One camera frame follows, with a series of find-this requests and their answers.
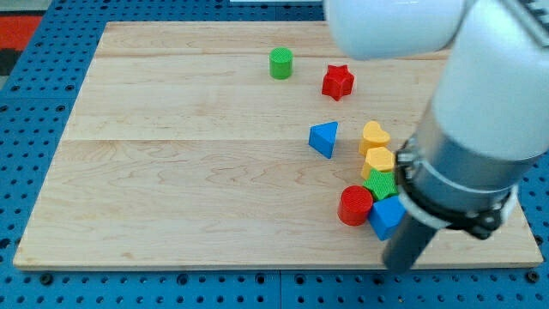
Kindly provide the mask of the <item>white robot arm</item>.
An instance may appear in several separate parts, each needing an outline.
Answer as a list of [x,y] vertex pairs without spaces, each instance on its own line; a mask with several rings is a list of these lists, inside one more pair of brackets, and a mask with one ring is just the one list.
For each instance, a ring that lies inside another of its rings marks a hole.
[[516,206],[523,174],[548,149],[544,0],[328,0],[324,16],[350,58],[449,49],[415,132],[396,154],[406,214],[383,252],[409,270],[441,229],[487,239]]

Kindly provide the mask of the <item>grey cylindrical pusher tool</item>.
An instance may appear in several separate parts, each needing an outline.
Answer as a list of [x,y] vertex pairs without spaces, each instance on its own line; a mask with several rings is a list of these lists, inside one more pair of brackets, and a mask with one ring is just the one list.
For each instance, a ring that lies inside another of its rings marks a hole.
[[436,235],[429,227],[406,213],[383,250],[382,260],[389,272],[406,272]]

